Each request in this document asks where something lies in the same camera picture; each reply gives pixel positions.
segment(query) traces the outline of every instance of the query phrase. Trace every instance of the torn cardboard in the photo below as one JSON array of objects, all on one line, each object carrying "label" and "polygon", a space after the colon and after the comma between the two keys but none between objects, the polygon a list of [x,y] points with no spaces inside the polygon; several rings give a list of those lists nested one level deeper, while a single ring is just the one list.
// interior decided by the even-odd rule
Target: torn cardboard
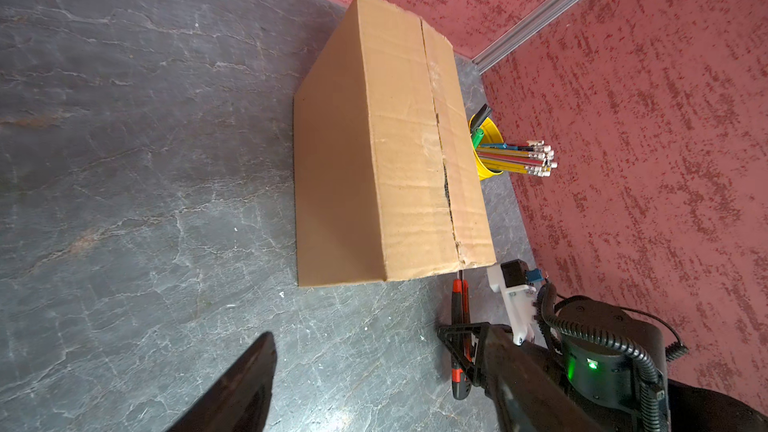
[{"label": "torn cardboard", "polygon": [[299,285],[496,262],[453,48],[417,15],[354,0],[293,128]]}]

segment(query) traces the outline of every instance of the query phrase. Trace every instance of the pencil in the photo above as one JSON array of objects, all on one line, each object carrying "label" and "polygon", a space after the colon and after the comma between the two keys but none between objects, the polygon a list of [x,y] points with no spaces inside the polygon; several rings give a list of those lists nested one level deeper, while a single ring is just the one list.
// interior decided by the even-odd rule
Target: pencil
[{"label": "pencil", "polygon": [[487,164],[486,167],[489,168],[489,170],[498,170],[501,172],[510,172],[514,174],[523,174],[525,176],[536,176],[536,177],[549,177],[550,171],[549,170],[521,170],[519,168],[506,168],[504,166],[494,166],[491,164]]},{"label": "pencil", "polygon": [[491,147],[493,149],[506,149],[506,150],[527,150],[530,152],[551,152],[552,146],[510,146],[504,142],[494,142],[482,144],[483,147]]},{"label": "pencil", "polygon": [[489,160],[489,159],[483,159],[482,163],[484,166],[489,168],[503,168],[504,170],[518,170],[518,171],[531,171],[531,172],[541,172],[544,169],[542,167],[536,167],[536,166],[524,166],[521,164],[511,164],[509,162],[500,162],[496,160]]},{"label": "pencil", "polygon": [[499,154],[500,156],[529,157],[529,158],[547,158],[546,152],[528,152],[525,150],[494,149],[491,147],[478,147],[478,153]]},{"label": "pencil", "polygon": [[516,157],[516,156],[502,156],[497,154],[488,154],[484,152],[479,152],[478,157],[480,159],[483,158],[490,158],[491,160],[495,160],[498,162],[512,162],[515,164],[523,164],[524,166],[537,166],[537,167],[543,167],[546,164],[546,161],[543,161],[541,159],[536,158],[523,158],[523,157]]}]

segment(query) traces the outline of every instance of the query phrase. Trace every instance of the pencil holder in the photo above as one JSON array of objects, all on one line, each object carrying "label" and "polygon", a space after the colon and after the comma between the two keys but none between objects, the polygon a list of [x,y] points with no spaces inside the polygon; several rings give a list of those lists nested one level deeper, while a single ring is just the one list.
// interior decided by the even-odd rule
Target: pencil holder
[{"label": "pencil holder", "polygon": [[[480,125],[480,128],[484,132],[484,136],[482,140],[480,141],[481,144],[498,144],[498,143],[504,143],[504,138],[502,137],[502,133],[496,128],[496,124],[493,123],[492,120],[486,119],[485,122]],[[478,157],[477,151],[474,151],[475,153],[475,165],[478,168],[478,177],[480,180],[485,180],[486,178],[491,178],[494,176],[497,176],[501,174],[501,172],[494,172],[492,170],[488,170],[486,166],[483,165],[482,162],[480,162],[480,158]]]}]

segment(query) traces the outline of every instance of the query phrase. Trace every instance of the black object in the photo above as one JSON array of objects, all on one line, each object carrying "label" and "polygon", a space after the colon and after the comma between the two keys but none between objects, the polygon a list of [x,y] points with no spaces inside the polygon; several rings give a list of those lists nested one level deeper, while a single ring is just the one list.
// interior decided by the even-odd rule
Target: black object
[{"label": "black object", "polygon": [[[484,388],[494,401],[503,432],[599,431],[600,427],[530,359],[525,348],[514,345],[507,336],[510,332],[508,325],[483,322],[440,327],[438,338],[459,361],[472,384]],[[478,340],[474,363],[456,347],[455,340],[470,334]]]},{"label": "black object", "polygon": [[475,114],[475,116],[469,122],[469,135],[471,136],[472,134],[474,134],[475,130],[477,130],[490,115],[491,115],[491,108],[488,107],[487,103],[483,104],[483,106],[480,107],[480,110]]},{"label": "black object", "polygon": [[[618,307],[593,300],[571,302],[562,307],[559,317],[632,337],[648,350],[659,372],[666,377],[664,336],[652,324],[634,320]],[[635,412],[638,383],[633,380],[632,358],[619,350],[569,335],[562,336],[562,349],[568,381],[576,391],[603,407]]]},{"label": "black object", "polygon": [[168,432],[261,432],[276,365],[275,341],[265,332]]},{"label": "black object", "polygon": [[[629,337],[624,334],[627,332],[636,334],[638,330],[621,330],[620,328],[615,327],[605,328],[602,326],[602,324],[604,324],[605,320],[607,319],[604,318],[600,320],[599,324],[594,324],[592,322],[569,320],[569,318],[556,315],[554,312],[554,298],[556,295],[557,290],[551,283],[544,284],[542,286],[542,290],[539,291],[538,303],[540,322],[545,322],[547,326],[557,330],[561,336],[563,336],[564,344],[570,344],[568,348],[579,350],[579,346],[574,345],[575,341],[573,339],[580,339],[582,341],[580,344],[582,345],[584,342],[589,342],[590,344],[594,344],[602,348],[605,357],[610,355],[610,352],[607,352],[607,350],[612,350],[614,352],[619,352],[627,359],[631,360],[633,367],[629,368],[630,379],[632,380],[633,384],[636,384],[633,387],[634,390],[631,395],[631,400],[626,397],[621,397],[617,400],[621,401],[622,405],[624,406],[623,410],[629,411],[629,413],[633,415],[636,414],[639,409],[640,425],[638,426],[638,430],[644,430],[644,432],[660,432],[663,430],[668,430],[669,413],[667,407],[667,391],[665,387],[666,367],[665,361],[663,360],[663,349],[661,349],[661,359],[656,357],[656,360],[654,360],[654,355],[656,354],[649,352],[643,344],[636,340],[636,338],[643,341],[646,345],[655,345],[653,341],[649,341],[648,337],[646,336]],[[582,309],[584,309],[586,304],[593,305],[590,303],[597,301],[590,300],[581,302],[584,302],[584,304],[577,305],[577,308],[582,307]],[[563,307],[563,311],[567,307],[571,307],[573,304],[578,303],[579,302],[573,302],[572,304]],[[605,304],[603,302],[600,302],[600,304],[619,310],[621,312],[619,308],[616,308],[612,305]],[[605,312],[605,309],[602,306],[600,306],[600,308],[602,312]],[[651,324],[647,324],[647,326],[650,328],[656,328]],[[660,337],[661,333],[657,328],[656,331]],[[568,353],[569,357],[573,353],[571,351],[567,351],[565,346],[562,347],[562,351],[564,356],[566,353]],[[664,371],[659,369],[660,365],[658,362],[661,363]],[[571,361],[568,366],[572,366],[572,364],[574,364],[573,361]],[[580,363],[578,365],[588,367],[588,363],[586,362],[583,364]],[[568,371],[568,378],[571,379],[570,370]],[[580,388],[584,388],[583,384],[578,383],[578,386]],[[590,400],[595,401],[596,404],[602,405],[600,403],[602,399],[594,399],[594,397],[592,397]]]},{"label": "black object", "polygon": [[768,432],[768,418],[725,394],[669,381],[674,432]]},{"label": "black object", "polygon": [[513,261],[504,262],[501,265],[502,275],[504,276],[504,284],[508,287],[514,287],[516,285],[525,285],[529,283],[528,273],[531,271],[525,261],[515,259]]}]

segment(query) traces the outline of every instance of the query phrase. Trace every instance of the cardboard box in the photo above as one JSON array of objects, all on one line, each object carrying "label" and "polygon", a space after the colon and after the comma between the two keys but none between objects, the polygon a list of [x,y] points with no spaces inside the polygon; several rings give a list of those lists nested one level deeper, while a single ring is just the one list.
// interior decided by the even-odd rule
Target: cardboard box
[{"label": "cardboard box", "polygon": [[299,285],[496,262],[453,47],[354,0],[294,96]]}]

